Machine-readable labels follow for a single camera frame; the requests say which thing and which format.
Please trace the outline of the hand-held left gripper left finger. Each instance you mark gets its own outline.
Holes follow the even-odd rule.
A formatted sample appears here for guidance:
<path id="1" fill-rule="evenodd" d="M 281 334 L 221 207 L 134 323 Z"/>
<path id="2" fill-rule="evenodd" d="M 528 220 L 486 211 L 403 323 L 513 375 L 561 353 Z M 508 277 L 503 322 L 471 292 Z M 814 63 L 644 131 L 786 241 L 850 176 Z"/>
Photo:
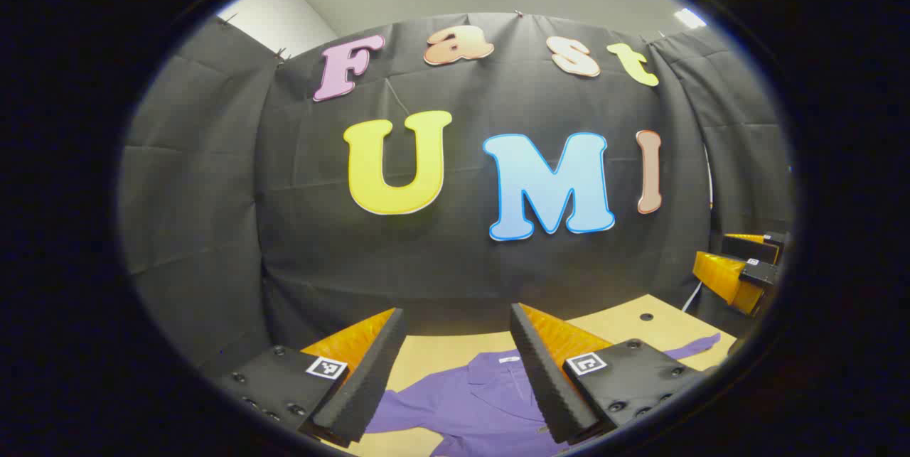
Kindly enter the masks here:
<path id="1" fill-rule="evenodd" d="M 405 311 L 391 308 L 302 350 L 274 345 L 215 383 L 246 412 L 345 448 L 366 432 L 405 337 Z"/>

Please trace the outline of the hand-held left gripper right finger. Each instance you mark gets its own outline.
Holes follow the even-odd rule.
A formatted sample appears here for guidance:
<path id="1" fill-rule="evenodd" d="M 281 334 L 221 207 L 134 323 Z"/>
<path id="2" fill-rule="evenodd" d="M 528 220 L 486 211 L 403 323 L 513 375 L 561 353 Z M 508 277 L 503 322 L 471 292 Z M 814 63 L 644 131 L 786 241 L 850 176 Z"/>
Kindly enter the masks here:
<path id="1" fill-rule="evenodd" d="M 555 443 L 582 443 L 661 408 L 706 374 L 640 338 L 608 343 L 523 303 L 510 334 Z"/>

